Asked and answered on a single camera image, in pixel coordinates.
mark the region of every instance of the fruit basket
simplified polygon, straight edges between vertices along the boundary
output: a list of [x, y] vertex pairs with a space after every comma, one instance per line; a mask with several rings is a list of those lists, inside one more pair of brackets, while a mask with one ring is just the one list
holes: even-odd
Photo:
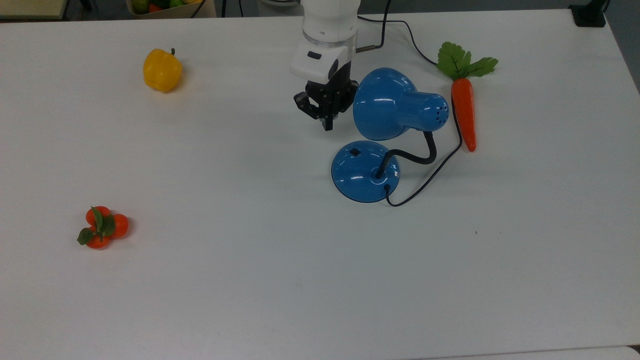
[[129, 12], [136, 19], [186, 19], [186, 18], [190, 18], [193, 15], [193, 13], [196, 12], [196, 10], [198, 9], [198, 6], [200, 6], [200, 1], [198, 1], [197, 3], [176, 6], [175, 8], [167, 8], [157, 12], [139, 13], [134, 9], [132, 0], [126, 0], [126, 1], [127, 1], [127, 8], [129, 9]]

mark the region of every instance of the white table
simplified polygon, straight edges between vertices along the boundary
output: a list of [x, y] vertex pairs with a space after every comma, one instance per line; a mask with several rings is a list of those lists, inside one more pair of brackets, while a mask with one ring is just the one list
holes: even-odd
[[[294, 107], [300, 18], [0, 24], [0, 358], [412, 359], [640, 343], [640, 97], [568, 10], [401, 14], [473, 79], [479, 146], [401, 208], [329, 166], [361, 140]], [[380, 26], [362, 24], [360, 45]], [[382, 66], [450, 80], [388, 27]], [[160, 47], [176, 91], [142, 81]], [[453, 123], [435, 133], [442, 159]], [[387, 147], [425, 153], [412, 131]], [[401, 200], [433, 167], [400, 161]], [[103, 251], [91, 205], [132, 218]]]
[[524, 352], [472, 356], [467, 360], [638, 360], [640, 354], [629, 347], [583, 348], [577, 350]]

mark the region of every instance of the black cable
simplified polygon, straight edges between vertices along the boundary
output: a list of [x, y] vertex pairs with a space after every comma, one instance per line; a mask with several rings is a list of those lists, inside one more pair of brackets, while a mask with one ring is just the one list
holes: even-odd
[[385, 16], [382, 18], [382, 35], [380, 36], [380, 45], [376, 46], [376, 49], [382, 47], [385, 44], [385, 29], [387, 28], [387, 15], [389, 15], [389, 6], [391, 0], [387, 0], [387, 7], [385, 8]]
[[[375, 50], [381, 48], [385, 44], [385, 30], [387, 28], [387, 15], [389, 15], [389, 6], [391, 5], [391, 0], [387, 0], [387, 6], [385, 7], [385, 15], [382, 20], [378, 20], [376, 22], [382, 23], [382, 34], [380, 36], [380, 45], [368, 45], [359, 47], [356, 49], [356, 53], [362, 53], [363, 51]], [[358, 16], [358, 19], [366, 20], [365, 18]]]
[[205, 1], [206, 0], [202, 0], [200, 2], [200, 5], [198, 5], [198, 8], [196, 9], [196, 11], [193, 12], [193, 15], [191, 16], [191, 19], [193, 19], [198, 14], [198, 12], [200, 11], [200, 8], [202, 7], [202, 5], [204, 4]]
[[431, 182], [431, 180], [433, 180], [433, 178], [440, 172], [440, 169], [442, 169], [442, 167], [447, 163], [447, 161], [451, 159], [451, 156], [453, 156], [453, 154], [455, 154], [460, 149], [460, 147], [462, 147], [462, 133], [460, 132], [460, 125], [458, 124], [458, 117], [456, 116], [456, 104], [453, 102], [453, 97], [451, 97], [451, 112], [453, 112], [453, 121], [456, 123], [456, 130], [458, 131], [458, 146], [456, 146], [456, 148], [453, 149], [453, 151], [449, 155], [447, 155], [447, 157], [444, 160], [442, 160], [442, 163], [440, 164], [440, 166], [438, 166], [438, 168], [433, 172], [433, 174], [429, 176], [429, 179], [427, 179], [427, 181], [425, 181], [425, 183], [415, 193], [413, 193], [413, 195], [409, 196], [406, 200], [398, 204], [392, 203], [391, 200], [389, 199], [389, 189], [391, 188], [391, 186], [386, 184], [385, 198], [387, 199], [387, 204], [393, 207], [398, 207], [406, 204], [411, 199], [416, 197], [416, 195], [418, 195], [421, 191], [423, 191], [424, 188], [427, 187], [427, 185]]
[[[364, 20], [364, 21], [369, 21], [369, 22], [383, 22], [383, 20], [374, 20], [374, 19], [367, 19], [366, 17], [362, 17], [362, 16], [358, 16], [358, 19]], [[435, 61], [429, 59], [428, 57], [426, 57], [422, 51], [420, 51], [420, 49], [418, 48], [418, 45], [416, 45], [415, 43], [415, 39], [413, 37], [413, 32], [411, 31], [411, 26], [409, 26], [409, 24], [404, 21], [404, 20], [387, 20], [387, 22], [402, 22], [407, 30], [409, 30], [409, 35], [411, 36], [411, 42], [413, 43], [413, 47], [415, 48], [415, 50], [420, 54], [420, 56], [422, 56], [425, 60], [427, 60], [430, 64], [432, 65], [436, 65]]]

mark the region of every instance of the orange carrot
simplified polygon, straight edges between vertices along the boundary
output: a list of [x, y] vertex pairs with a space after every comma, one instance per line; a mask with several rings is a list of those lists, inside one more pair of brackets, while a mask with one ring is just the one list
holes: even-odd
[[476, 113], [474, 111], [474, 89], [467, 78], [459, 78], [451, 85], [451, 100], [460, 125], [462, 139], [469, 151], [476, 149]]
[[469, 151], [476, 149], [476, 114], [474, 111], [474, 89], [469, 76], [484, 76], [493, 72], [498, 59], [481, 58], [471, 63], [471, 53], [451, 42], [442, 43], [436, 67], [453, 80], [451, 101], [460, 125], [460, 134]]

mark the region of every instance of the artificial vegetable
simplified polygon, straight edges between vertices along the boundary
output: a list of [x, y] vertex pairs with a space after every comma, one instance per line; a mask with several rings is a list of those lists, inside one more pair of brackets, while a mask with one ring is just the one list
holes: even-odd
[[167, 92], [178, 85], [182, 74], [182, 64], [174, 54], [175, 49], [171, 49], [171, 54], [164, 50], [154, 49], [147, 55], [143, 72], [145, 83], [149, 87]]
[[471, 63], [471, 52], [464, 51], [460, 45], [445, 42], [438, 52], [437, 67], [453, 80], [451, 101], [460, 125], [462, 139], [469, 151], [476, 149], [476, 114], [474, 109], [474, 91], [469, 76], [484, 76], [493, 72], [498, 60], [481, 58]]

